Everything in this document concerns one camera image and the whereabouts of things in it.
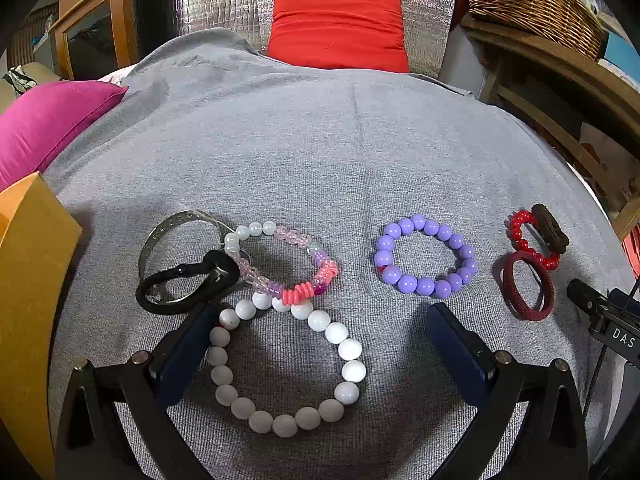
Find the dark brown scrunchie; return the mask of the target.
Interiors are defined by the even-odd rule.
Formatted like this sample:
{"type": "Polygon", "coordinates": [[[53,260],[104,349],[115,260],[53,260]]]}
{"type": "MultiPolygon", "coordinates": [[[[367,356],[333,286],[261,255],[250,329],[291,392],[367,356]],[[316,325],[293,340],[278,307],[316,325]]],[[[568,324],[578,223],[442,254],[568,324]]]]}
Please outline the dark brown scrunchie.
{"type": "Polygon", "coordinates": [[[554,215],[544,204],[535,204],[532,207],[532,216],[536,221],[536,229],[550,252],[563,255],[570,244],[570,239],[562,231],[554,215]]]}

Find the orange cardboard box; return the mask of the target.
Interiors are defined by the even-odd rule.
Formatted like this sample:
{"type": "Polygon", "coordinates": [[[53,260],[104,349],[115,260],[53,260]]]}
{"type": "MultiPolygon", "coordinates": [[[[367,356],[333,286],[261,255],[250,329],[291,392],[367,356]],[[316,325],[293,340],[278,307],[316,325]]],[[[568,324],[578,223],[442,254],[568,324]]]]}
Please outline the orange cardboard box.
{"type": "Polygon", "coordinates": [[[43,479],[54,477],[53,322],[81,232],[40,174],[1,192],[1,420],[43,479]]]}

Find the grey bed sheet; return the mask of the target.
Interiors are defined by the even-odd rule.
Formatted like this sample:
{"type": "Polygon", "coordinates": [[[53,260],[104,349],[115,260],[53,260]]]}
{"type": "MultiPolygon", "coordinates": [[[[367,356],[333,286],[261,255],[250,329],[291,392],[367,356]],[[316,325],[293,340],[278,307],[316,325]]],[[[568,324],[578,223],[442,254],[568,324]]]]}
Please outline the grey bed sheet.
{"type": "Polygon", "coordinates": [[[624,363],[598,362],[566,286],[579,278],[600,292],[630,289],[634,276],[582,180],[526,125],[413,76],[273,61],[224,29],[169,41],[126,84],[122,102],[44,174],[82,227],[52,350],[52,422],[78,356],[119,364],[179,324],[138,306],[138,257],[154,226],[199,209],[318,242],[338,265],[318,307],[361,341],[368,370],[339,422],[281,439],[219,405],[201,366],[170,416],[212,476],[428,478],[474,411],[425,336],[427,300],[384,284],[372,263],[386,224],[422,214],[475,250],[476,277],[449,309],[523,363],[565,360],[589,405],[589,451],[600,451],[624,363]],[[563,255],[538,233],[535,204],[570,239],[563,255]]]}

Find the wooden shelf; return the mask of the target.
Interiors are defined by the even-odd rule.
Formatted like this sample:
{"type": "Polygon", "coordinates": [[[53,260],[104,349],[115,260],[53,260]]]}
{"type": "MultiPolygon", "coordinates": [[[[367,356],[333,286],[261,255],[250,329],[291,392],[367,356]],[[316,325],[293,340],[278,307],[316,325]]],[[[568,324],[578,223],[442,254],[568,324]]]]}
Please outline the wooden shelf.
{"type": "Polygon", "coordinates": [[[639,93],[597,62],[535,36],[465,14],[461,27],[484,49],[487,79],[480,100],[538,125],[569,162],[585,169],[616,213],[613,230],[623,240],[639,223],[639,194],[626,197],[579,143],[592,125],[639,157],[639,93]]]}

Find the pink pillow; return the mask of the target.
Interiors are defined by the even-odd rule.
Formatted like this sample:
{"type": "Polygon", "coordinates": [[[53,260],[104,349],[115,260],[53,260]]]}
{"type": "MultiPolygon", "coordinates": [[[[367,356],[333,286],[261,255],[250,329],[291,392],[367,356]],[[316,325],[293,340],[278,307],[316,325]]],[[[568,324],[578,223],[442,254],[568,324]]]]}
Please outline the pink pillow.
{"type": "Polygon", "coordinates": [[[57,81],[20,96],[1,114],[1,187],[46,170],[126,92],[99,80],[57,81]]]}

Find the beige leather sofa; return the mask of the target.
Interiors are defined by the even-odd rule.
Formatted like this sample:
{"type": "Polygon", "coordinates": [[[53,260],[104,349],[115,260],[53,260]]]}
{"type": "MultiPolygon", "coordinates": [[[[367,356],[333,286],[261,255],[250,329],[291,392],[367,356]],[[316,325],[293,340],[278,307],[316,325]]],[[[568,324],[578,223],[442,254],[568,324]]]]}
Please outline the beige leather sofa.
{"type": "Polygon", "coordinates": [[[38,84],[60,80],[60,76],[38,62],[9,68],[0,79],[0,114],[3,114],[15,100],[38,84]]]}

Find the wicker basket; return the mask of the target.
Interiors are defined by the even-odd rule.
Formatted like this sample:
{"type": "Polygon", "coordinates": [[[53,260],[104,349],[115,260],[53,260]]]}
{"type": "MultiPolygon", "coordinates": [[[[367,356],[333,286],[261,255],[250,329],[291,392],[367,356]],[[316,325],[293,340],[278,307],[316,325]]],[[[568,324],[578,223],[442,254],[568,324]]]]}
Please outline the wicker basket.
{"type": "Polygon", "coordinates": [[[469,0],[470,12],[531,32],[587,58],[604,53],[608,34],[580,0],[469,0]]]}

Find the wooden cabinet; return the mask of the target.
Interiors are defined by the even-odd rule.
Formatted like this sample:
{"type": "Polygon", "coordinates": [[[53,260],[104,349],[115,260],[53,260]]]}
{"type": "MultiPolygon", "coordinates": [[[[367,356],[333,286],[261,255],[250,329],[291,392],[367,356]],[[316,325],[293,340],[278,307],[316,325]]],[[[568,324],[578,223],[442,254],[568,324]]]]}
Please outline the wooden cabinet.
{"type": "Polygon", "coordinates": [[[52,32],[65,79],[99,79],[169,39],[168,0],[60,0],[52,32]]]}

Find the red cushion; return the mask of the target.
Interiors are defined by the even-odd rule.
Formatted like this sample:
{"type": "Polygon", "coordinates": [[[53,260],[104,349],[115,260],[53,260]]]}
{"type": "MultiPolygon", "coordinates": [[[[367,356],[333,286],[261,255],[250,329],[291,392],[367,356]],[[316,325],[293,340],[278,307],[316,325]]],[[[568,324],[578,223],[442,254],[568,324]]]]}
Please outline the red cushion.
{"type": "Polygon", "coordinates": [[[267,55],[325,70],[407,73],[401,0],[273,0],[267,55]]]}

